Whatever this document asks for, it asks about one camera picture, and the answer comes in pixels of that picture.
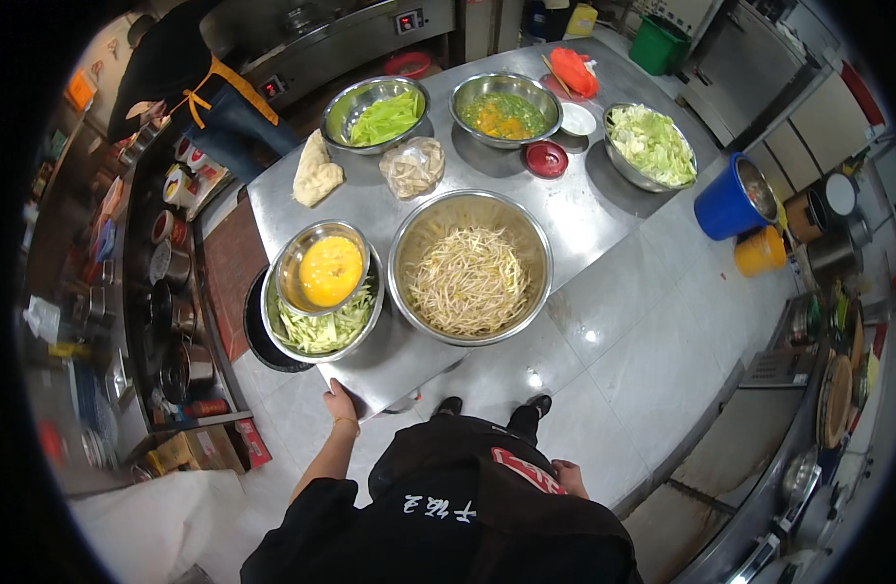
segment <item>cardboard box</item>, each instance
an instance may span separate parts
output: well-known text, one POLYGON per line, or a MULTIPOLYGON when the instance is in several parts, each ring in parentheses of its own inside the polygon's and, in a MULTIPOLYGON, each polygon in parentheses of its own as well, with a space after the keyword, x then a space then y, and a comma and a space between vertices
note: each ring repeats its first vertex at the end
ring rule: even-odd
POLYGON ((234 422, 234 427, 244 441, 243 445, 249 463, 244 461, 244 455, 240 452, 240 448, 238 449, 238 453, 241 454, 241 462, 247 470, 262 466, 272 460, 272 456, 270 456, 269 450, 267 450, 267 445, 263 443, 263 438, 260 437, 260 432, 256 430, 253 418, 238 420, 234 422))
POLYGON ((164 473, 176 470, 233 470, 244 474, 244 465, 224 426, 205 426, 180 432, 154 450, 164 473))

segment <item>small white bowl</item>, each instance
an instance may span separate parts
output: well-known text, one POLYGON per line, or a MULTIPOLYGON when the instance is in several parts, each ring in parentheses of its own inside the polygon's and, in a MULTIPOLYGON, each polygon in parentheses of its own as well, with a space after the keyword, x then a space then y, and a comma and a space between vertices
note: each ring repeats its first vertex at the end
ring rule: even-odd
POLYGON ((597 120, 594 119, 594 114, 578 104, 562 102, 562 111, 565 112, 562 117, 562 130, 565 131, 565 134, 588 135, 597 129, 597 120))

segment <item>person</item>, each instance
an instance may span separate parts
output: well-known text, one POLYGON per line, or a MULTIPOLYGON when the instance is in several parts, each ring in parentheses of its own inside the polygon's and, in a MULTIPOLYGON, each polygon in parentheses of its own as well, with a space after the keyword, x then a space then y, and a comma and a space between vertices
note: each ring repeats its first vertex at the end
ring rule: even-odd
POLYGON ((253 86, 205 44, 199 24, 220 2, 188 0, 159 22, 145 14, 133 23, 127 32, 133 53, 117 89, 107 139, 117 142, 169 113, 198 149, 250 184, 263 167, 237 134, 263 142, 280 156, 299 146, 299 140, 253 86), (128 118, 142 102, 153 104, 128 118))
POLYGON ((331 434, 282 524, 244 562, 244 584, 641 582, 627 531, 590 501, 581 468, 536 449, 550 396, 517 407, 506 427, 445 399, 428 422, 396 433, 361 509, 344 478, 360 432, 354 404, 334 379, 324 397, 331 434))

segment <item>black shirt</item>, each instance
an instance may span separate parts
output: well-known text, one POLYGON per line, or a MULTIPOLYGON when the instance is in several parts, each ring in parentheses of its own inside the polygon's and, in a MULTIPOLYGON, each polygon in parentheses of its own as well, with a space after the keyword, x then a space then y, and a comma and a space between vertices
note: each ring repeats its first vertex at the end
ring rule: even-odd
MULTIPOLYGON (((117 88, 117 101, 107 126, 109 142, 122 140, 140 129, 139 116, 125 120, 135 104, 166 100, 166 107, 172 109, 185 98, 183 90, 194 90, 201 83, 211 68, 212 53, 198 26, 220 3, 221 0, 188 0, 175 6, 143 35, 117 88)), ((224 83, 220 76, 212 76, 198 95, 207 101, 224 83)), ((173 123, 186 123, 186 111, 186 106, 175 111, 173 123)))
MULTIPOLYGON (((422 470, 363 509, 358 485, 317 478, 241 568, 261 582, 465 582, 489 528, 477 520, 477 467, 422 470)), ((590 535, 522 534, 481 580, 623 582, 627 556, 590 535)))

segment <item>beaten egg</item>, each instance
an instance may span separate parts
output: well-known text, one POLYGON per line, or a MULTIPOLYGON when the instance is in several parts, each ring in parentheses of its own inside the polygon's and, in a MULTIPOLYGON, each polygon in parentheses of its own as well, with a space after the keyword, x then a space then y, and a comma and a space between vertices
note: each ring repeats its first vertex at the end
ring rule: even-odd
POLYGON ((356 288, 364 271, 358 247, 345 237, 317 241, 302 256, 299 282, 312 304, 333 307, 356 288))

